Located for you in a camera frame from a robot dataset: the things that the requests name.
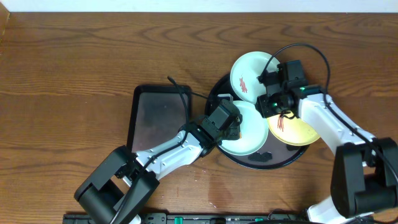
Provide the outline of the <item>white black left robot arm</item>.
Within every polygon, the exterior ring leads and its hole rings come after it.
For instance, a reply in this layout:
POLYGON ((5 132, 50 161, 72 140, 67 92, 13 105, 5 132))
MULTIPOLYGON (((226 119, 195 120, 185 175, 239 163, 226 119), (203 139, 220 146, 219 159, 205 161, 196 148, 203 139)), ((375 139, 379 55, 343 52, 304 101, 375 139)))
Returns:
POLYGON ((223 140, 240 138, 237 106, 220 100, 201 121, 192 121, 171 140, 132 152, 116 148, 77 188, 74 198, 95 223, 131 223, 160 184, 181 166, 205 157, 223 140))

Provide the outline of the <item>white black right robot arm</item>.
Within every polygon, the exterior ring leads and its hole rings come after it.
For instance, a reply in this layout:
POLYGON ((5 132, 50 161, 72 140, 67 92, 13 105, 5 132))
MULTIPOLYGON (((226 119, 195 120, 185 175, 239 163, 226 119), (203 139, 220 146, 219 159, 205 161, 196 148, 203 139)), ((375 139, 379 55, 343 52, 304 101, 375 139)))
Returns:
POLYGON ((265 117, 292 112, 312 127, 335 155, 330 196, 307 209, 314 223, 360 222, 397 207, 397 143, 378 139, 337 107, 327 90, 309 85, 300 61, 280 63, 257 78, 266 88, 256 109, 265 117))

